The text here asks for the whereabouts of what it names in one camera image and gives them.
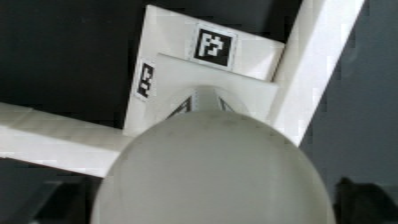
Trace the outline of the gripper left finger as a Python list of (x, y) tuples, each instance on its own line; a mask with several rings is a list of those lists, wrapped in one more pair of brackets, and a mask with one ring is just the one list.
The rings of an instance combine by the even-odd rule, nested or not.
[(90, 224), (100, 179), (45, 181), (22, 206), (0, 224)]

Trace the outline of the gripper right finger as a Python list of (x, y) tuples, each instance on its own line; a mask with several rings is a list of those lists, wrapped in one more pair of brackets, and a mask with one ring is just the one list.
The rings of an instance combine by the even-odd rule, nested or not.
[(333, 195), (335, 224), (398, 224), (398, 203), (372, 183), (339, 179)]

